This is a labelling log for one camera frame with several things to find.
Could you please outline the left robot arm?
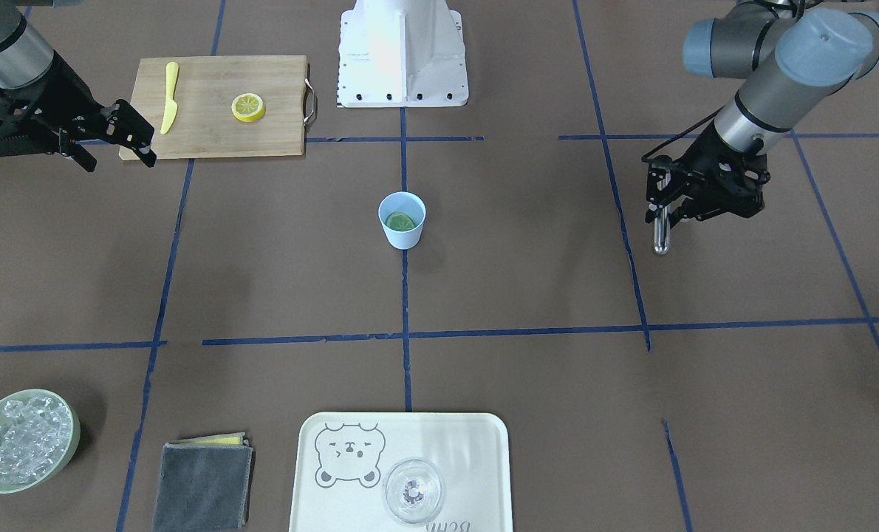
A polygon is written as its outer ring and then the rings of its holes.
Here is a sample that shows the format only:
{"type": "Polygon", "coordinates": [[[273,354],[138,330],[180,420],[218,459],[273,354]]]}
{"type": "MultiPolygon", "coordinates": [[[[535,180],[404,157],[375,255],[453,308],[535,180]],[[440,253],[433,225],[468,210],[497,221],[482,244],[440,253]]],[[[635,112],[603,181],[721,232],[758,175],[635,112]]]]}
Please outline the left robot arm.
{"type": "Polygon", "coordinates": [[[720,214],[750,218],[764,206],[767,151],[828,95],[879,65],[879,12],[811,7],[781,17],[763,2],[738,3],[726,16],[697,21],[683,42],[695,75],[742,84],[679,158],[648,164],[645,221],[673,227],[720,214]]]}

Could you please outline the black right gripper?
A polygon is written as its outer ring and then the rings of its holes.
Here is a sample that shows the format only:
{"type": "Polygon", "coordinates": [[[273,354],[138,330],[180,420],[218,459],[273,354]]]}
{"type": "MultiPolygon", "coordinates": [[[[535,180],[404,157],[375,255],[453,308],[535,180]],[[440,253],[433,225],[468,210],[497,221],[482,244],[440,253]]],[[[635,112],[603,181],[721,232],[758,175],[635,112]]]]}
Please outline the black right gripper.
{"type": "Polygon", "coordinates": [[[153,135],[153,126],[128,101],[99,104],[58,53],[37,81],[15,89],[0,86],[0,157],[59,154],[91,173],[98,161],[81,143],[102,140],[129,149],[153,168],[158,160],[153,135]]]}

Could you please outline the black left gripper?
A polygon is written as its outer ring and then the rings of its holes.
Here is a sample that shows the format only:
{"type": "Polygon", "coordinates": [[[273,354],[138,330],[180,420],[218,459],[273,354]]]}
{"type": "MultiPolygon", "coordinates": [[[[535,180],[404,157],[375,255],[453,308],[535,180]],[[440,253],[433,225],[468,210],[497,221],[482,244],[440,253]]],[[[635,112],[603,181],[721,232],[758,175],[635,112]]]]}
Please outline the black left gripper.
{"type": "Polygon", "coordinates": [[[654,148],[645,155],[646,223],[675,226],[683,219],[706,221],[730,213],[742,218],[757,215],[764,206],[762,188],[770,181],[763,140],[737,151],[728,145],[709,123],[685,154],[674,160],[656,155],[654,148]],[[682,205],[670,212],[670,203],[683,198],[682,205]]]}

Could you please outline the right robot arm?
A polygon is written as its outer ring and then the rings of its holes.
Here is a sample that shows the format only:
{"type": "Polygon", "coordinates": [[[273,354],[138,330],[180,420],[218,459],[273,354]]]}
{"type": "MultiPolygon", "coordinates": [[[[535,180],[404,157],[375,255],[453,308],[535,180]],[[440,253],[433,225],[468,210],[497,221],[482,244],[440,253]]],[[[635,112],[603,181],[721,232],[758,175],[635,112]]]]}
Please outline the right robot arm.
{"type": "Polygon", "coordinates": [[[99,104],[20,6],[0,1],[0,157],[59,154],[91,172],[83,142],[99,140],[155,165],[154,127],[126,100],[99,104]]]}

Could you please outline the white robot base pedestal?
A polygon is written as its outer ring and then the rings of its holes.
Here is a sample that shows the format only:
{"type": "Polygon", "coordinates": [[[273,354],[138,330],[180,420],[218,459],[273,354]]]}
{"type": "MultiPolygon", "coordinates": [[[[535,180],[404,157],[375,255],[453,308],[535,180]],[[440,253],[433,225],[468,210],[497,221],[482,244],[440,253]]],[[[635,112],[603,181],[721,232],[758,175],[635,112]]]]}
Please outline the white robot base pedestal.
{"type": "Polygon", "coordinates": [[[442,108],[470,100],[459,11],[445,1],[358,1],[339,21],[336,104],[442,108]]]}

